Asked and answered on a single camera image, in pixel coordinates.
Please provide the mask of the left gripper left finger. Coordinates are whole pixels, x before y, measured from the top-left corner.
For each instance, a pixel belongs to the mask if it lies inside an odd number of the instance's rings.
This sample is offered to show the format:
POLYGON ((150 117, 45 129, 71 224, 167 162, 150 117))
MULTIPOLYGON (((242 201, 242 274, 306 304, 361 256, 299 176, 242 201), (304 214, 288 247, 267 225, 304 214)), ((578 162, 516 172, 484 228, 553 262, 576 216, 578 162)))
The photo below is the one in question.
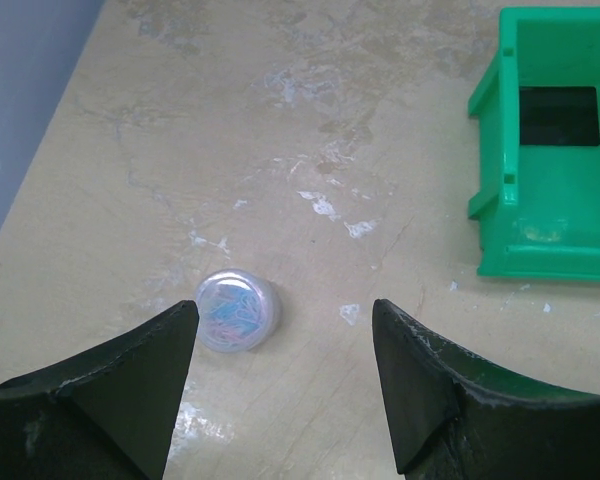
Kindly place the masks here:
POLYGON ((0 479, 160 479, 198 328, 181 301, 0 384, 0 479))

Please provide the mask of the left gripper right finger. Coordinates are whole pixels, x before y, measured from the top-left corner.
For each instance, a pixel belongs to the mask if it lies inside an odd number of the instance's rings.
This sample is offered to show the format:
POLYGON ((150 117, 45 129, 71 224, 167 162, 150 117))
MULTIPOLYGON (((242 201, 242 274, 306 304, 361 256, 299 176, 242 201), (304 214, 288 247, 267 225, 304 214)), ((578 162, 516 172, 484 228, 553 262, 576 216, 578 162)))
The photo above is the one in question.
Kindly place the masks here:
POLYGON ((600 479, 600 395, 503 368, 386 299, 372 330, 399 475, 600 479))

